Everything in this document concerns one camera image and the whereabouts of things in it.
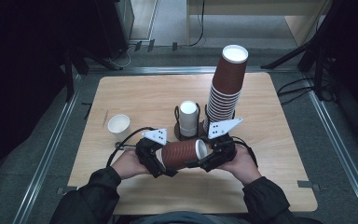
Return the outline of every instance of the wooden table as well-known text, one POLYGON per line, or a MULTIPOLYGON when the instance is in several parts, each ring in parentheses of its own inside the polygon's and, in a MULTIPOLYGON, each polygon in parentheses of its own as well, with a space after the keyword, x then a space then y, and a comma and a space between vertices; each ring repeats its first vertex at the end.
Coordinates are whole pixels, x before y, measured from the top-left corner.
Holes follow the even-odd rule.
MULTIPOLYGON (((107 122, 117 114, 131 118, 133 131, 142 127, 167 128, 168 140, 177 141, 173 127, 174 108, 184 100, 201 107, 205 118, 213 74, 104 77, 101 79, 77 152, 68 186, 87 184, 92 172, 104 168, 117 139, 107 122)), ((244 139, 257 156, 262 175, 285 192, 292 211, 314 211, 312 189, 300 188, 297 180, 308 181, 303 163, 282 107, 267 73, 246 73, 236 118, 244 121, 230 132, 244 139)), ((135 135, 130 144, 141 138, 135 135)), ((183 169, 175 177, 138 175, 118 187, 121 198, 117 215, 158 214, 170 211, 243 213, 242 185, 230 173, 200 168, 183 169)))

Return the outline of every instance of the sleeve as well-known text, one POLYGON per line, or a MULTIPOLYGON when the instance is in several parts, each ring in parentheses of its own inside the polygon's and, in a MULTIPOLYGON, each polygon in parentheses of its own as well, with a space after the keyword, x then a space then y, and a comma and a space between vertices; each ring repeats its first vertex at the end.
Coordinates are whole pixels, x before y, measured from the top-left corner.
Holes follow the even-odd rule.
POLYGON ((120 183, 121 178, 112 167, 94 172, 86 186, 62 197, 50 224, 107 223, 119 199, 120 183))
POLYGON ((252 223, 297 223, 283 190, 264 176, 243 188, 243 193, 252 223))

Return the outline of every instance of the hand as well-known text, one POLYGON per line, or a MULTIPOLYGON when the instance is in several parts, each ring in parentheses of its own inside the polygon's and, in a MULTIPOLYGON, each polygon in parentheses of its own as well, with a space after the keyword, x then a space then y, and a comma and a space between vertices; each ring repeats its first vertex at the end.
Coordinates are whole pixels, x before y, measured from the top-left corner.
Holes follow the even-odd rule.
POLYGON ((261 174, 246 147, 236 145, 235 149, 237 155, 234 160, 224 163, 217 169, 229 171, 245 186, 260 178, 261 174))
POLYGON ((125 150, 120 157, 112 164, 122 180, 136 175, 149 174, 149 171, 138 160, 135 149, 125 150))

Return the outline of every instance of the person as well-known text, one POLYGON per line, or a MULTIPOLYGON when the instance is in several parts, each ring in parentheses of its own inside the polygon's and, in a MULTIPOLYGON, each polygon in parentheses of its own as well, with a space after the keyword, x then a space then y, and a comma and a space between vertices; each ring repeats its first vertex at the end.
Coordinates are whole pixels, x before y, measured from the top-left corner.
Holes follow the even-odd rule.
MULTIPOLYGON (((259 173, 245 147, 236 145, 236 151, 235 158, 219 166, 218 169, 232 173, 243 184, 243 199, 248 208, 248 218, 251 223, 292 224, 310 221, 300 220, 290 212, 290 204, 282 189, 259 173)), ((94 172, 87 185, 79 190, 66 193, 58 204, 50 223, 107 223, 119 200, 117 186, 125 179, 146 174, 149 173, 138 161, 135 151, 133 149, 125 150, 110 167, 94 172)), ((132 223, 220 224, 249 222, 235 217, 183 211, 139 217, 132 223)))

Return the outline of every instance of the aluminum rail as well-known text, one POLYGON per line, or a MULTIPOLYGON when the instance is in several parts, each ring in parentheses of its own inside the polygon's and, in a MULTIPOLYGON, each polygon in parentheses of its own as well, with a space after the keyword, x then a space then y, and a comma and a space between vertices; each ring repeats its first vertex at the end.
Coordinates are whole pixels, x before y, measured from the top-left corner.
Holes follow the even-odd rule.
MULTIPOLYGON (((306 86, 312 86, 312 82, 308 81, 306 86)), ((358 198, 358 168, 351 157, 351 153, 345 147, 339 132, 333 123, 330 115, 325 107, 324 102, 319 101, 316 94, 312 91, 310 92, 310 99, 324 125, 324 128, 327 132, 327 135, 330 138, 331 143, 333 144, 334 150, 337 153, 338 159, 341 162, 341 165, 348 176, 348 179, 351 182, 351 186, 358 198)))
MULTIPOLYGON (((80 75, 76 76, 75 86, 81 81, 80 75)), ((67 102, 63 108, 63 111, 60 115, 60 118, 57 122, 56 127, 48 141, 45 152, 43 153, 42 159, 39 162, 39 165, 34 172, 34 176, 29 184, 25 196, 22 199, 19 210, 17 211, 16 216, 14 217, 13 224, 17 223, 26 223, 28 216, 31 213, 32 208, 34 207, 34 202, 39 193, 39 190, 42 187, 43 181, 45 180, 48 168, 51 165, 52 158, 54 157, 55 151, 60 139, 62 137, 63 130, 68 122, 69 116, 71 115, 72 109, 74 108, 76 99, 78 96, 78 91, 75 91, 73 97, 69 102, 67 102)))

